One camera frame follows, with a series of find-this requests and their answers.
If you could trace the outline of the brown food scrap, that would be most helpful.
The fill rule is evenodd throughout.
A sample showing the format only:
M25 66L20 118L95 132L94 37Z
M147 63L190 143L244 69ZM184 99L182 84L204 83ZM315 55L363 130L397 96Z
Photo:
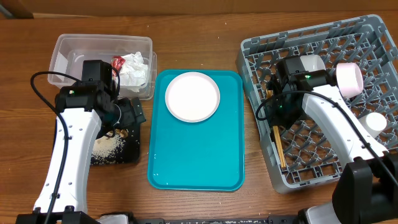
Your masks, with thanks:
M114 129L113 131L106 133L104 136L107 138L113 138L115 136L119 136L122 139L126 139L129 136L129 134L126 129Z

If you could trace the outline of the white napkin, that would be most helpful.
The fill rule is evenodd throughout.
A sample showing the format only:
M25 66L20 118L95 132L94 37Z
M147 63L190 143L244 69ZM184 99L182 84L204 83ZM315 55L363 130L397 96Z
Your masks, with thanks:
M136 88L146 85L148 65L144 63L142 54L136 52L121 58L124 60L119 71L121 88L137 91Z

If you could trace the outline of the red snack wrapper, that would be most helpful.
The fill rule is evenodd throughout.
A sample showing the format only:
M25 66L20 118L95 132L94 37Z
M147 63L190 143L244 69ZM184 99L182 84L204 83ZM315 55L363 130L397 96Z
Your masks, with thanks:
M122 58L121 56L114 56L112 58L111 65L117 71L120 71L125 62L126 62L126 60L124 58Z

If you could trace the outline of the grey bowl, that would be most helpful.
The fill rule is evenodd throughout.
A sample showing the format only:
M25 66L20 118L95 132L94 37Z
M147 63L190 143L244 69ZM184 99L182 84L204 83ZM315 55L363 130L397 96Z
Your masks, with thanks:
M326 70L325 64L319 55L303 55L300 56L305 71L314 72L318 70Z

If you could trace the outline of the large pink plate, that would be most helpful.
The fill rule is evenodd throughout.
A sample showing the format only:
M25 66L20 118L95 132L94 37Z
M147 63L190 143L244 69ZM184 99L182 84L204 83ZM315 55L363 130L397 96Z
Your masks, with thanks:
M169 112L186 123L210 118L218 109L221 93L214 79L200 72L177 75L165 92Z

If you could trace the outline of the small pink plate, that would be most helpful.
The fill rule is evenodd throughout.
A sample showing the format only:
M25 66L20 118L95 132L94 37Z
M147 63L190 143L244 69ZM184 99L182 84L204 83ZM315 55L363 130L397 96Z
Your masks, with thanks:
M352 98L363 91L363 75L355 63L338 63L336 81L341 95L345 98Z

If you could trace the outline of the small white cup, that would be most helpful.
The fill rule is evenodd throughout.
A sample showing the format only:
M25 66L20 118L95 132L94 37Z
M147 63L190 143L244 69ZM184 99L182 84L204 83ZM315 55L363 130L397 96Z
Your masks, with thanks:
M387 126L387 119L377 112L372 112L359 118L359 122L373 138L378 137Z

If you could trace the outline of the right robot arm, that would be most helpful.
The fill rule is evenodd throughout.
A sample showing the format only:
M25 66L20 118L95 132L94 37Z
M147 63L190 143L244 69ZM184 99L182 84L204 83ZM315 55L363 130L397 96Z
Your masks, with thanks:
M271 81L272 96L262 103L273 126L291 127L307 114L335 150L343 173L332 200L308 208L302 223L377 223L397 218L397 155L389 154L358 121L344 99L360 94L360 70L329 76L325 70L285 73Z

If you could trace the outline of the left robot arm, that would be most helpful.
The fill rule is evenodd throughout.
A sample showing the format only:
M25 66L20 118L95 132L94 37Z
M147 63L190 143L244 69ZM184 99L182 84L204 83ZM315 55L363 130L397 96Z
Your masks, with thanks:
M119 98L113 82L78 81L61 88L52 158L30 214L17 223L97 223L87 214L87 181L95 141L110 131L139 128L146 119L138 98Z

